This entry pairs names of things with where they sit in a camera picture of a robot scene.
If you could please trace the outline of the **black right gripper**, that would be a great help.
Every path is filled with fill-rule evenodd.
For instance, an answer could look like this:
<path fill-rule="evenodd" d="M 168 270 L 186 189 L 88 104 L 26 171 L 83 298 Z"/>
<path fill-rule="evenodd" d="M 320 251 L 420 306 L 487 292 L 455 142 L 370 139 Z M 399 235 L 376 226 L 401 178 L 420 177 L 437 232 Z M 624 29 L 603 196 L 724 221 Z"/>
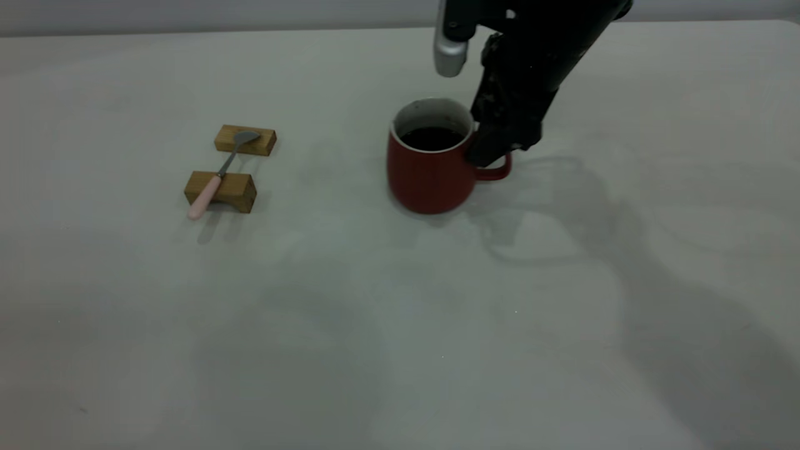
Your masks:
<path fill-rule="evenodd" d="M 479 125 L 466 162 L 486 168 L 539 143 L 556 94 L 588 49 L 587 31 L 492 33 L 481 54 L 483 74 L 471 106 Z"/>

